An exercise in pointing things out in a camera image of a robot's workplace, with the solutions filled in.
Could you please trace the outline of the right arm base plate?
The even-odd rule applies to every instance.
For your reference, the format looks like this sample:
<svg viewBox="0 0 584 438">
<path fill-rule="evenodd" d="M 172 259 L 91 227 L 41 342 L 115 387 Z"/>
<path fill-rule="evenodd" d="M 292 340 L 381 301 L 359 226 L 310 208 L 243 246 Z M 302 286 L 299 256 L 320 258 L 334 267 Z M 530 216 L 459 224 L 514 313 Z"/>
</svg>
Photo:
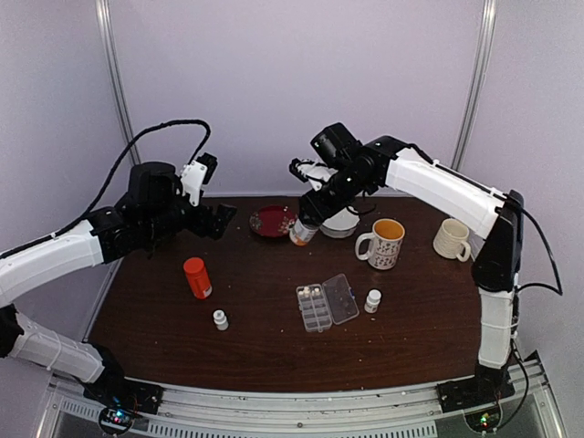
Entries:
<svg viewBox="0 0 584 438">
<path fill-rule="evenodd" d="M 436 390 L 443 413 L 496 403 L 516 393 L 507 372 L 502 378 L 474 375 L 458 381 L 447 381 L 438 384 Z"/>
</svg>

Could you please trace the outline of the grey cap pill bottle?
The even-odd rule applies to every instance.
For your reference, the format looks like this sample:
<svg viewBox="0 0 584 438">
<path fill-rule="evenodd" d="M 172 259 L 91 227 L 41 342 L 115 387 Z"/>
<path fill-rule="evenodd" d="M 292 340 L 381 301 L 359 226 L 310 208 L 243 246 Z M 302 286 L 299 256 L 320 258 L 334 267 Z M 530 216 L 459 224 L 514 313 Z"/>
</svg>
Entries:
<svg viewBox="0 0 584 438">
<path fill-rule="evenodd" d="M 294 245 L 305 246 L 317 233 L 318 227 L 313 225 L 305 225 L 299 219 L 289 229 L 289 238 Z"/>
</svg>

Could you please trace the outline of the clear plastic pill organizer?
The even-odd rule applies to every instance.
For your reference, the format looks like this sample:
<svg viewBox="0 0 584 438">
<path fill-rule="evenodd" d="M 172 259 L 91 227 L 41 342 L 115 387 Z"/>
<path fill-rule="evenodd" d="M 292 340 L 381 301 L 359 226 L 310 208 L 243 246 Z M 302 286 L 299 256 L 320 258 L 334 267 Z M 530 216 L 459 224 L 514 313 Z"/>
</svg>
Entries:
<svg viewBox="0 0 584 438">
<path fill-rule="evenodd" d="M 309 289 L 306 294 L 300 292 L 304 287 Z M 312 287 L 319 287 L 319 292 L 312 291 Z M 353 289 L 344 274 L 338 274 L 322 284 L 297 287 L 296 296 L 304 329 L 308 333 L 322 333 L 360 314 Z"/>
</svg>

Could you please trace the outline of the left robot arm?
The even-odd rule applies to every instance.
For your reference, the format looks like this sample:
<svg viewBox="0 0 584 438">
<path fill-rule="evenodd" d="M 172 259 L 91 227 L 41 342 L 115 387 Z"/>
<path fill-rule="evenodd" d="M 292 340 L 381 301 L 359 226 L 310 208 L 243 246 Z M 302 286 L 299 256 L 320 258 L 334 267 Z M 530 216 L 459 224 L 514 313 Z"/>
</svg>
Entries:
<svg viewBox="0 0 584 438">
<path fill-rule="evenodd" d="M 203 186 L 217 166 L 206 153 L 177 172 L 165 162 L 130 171 L 127 192 L 110 207 L 91 209 L 78 224 L 1 256 L 1 355 L 27 360 L 93 384 L 112 405 L 131 396 L 115 360 L 102 350 L 42 327 L 14 305 L 24 294 L 79 270 L 107 265 L 143 250 L 153 253 L 183 230 L 221 238 L 235 216 L 232 206 L 202 203 Z"/>
</svg>

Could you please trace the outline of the orange pill bottle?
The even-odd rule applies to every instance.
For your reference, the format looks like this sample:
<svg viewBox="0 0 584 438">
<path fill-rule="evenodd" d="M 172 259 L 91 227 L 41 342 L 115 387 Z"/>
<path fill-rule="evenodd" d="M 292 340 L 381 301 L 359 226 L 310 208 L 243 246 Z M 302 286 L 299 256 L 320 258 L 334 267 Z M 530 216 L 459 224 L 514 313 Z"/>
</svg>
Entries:
<svg viewBox="0 0 584 438">
<path fill-rule="evenodd" d="M 202 258 L 191 257 L 183 263 L 182 268 L 193 295 L 198 299 L 207 299 L 213 287 Z"/>
</svg>

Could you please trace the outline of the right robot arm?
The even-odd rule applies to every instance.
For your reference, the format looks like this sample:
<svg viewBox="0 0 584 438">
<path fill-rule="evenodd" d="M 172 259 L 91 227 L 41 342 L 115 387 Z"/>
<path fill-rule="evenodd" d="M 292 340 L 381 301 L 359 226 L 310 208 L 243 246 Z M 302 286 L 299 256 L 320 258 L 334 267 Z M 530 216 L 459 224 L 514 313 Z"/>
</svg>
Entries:
<svg viewBox="0 0 584 438">
<path fill-rule="evenodd" d="M 474 402 L 488 402 L 503 387 L 501 371 L 516 331 L 516 277 L 523 239 L 523 197 L 501 193 L 431 159 L 413 143 L 381 136 L 366 144 L 340 122 L 316 135 L 318 161 L 295 159 L 290 172 L 312 188 L 298 201 L 289 236 L 306 245 L 329 218 L 362 194 L 391 188 L 412 195 L 462 222 L 484 241 L 471 275 L 481 297 L 478 369 L 468 382 Z"/>
</svg>

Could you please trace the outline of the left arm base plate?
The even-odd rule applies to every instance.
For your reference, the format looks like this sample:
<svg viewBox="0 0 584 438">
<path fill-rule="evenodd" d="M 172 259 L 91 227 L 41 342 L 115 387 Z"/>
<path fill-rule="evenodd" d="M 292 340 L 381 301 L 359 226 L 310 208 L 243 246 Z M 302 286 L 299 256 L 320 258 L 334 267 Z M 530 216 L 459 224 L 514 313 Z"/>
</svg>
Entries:
<svg viewBox="0 0 584 438">
<path fill-rule="evenodd" d="M 104 370 L 94 382 L 81 385 L 86 398 L 125 412 L 157 414 L 162 401 L 162 386 L 129 380 L 112 370 Z"/>
</svg>

